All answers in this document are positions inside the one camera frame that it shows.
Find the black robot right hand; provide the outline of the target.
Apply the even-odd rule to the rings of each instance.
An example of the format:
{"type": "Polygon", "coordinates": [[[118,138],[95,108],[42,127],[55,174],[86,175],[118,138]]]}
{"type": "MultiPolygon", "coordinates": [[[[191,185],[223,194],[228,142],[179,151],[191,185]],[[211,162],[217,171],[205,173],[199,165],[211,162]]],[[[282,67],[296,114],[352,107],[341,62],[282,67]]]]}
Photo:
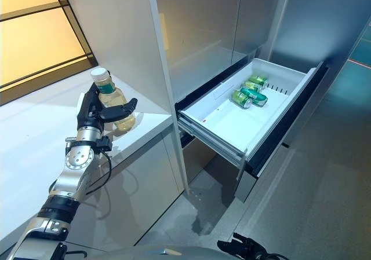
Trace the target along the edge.
{"type": "Polygon", "coordinates": [[[251,238],[234,232],[231,241],[217,241],[217,247],[230,255],[241,259],[265,259],[267,250],[251,238]]]}

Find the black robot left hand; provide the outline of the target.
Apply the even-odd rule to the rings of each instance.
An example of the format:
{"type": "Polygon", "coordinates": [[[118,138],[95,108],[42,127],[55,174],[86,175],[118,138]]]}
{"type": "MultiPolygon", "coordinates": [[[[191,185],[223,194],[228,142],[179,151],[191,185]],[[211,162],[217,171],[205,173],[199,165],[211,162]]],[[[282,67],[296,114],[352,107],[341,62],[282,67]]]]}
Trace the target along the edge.
{"type": "Polygon", "coordinates": [[[85,93],[82,105],[77,115],[77,130],[85,127],[94,127],[101,133],[105,123],[112,123],[127,118],[136,109],[138,100],[132,98],[124,105],[105,107],[99,99],[99,89],[92,83],[85,93]]]}

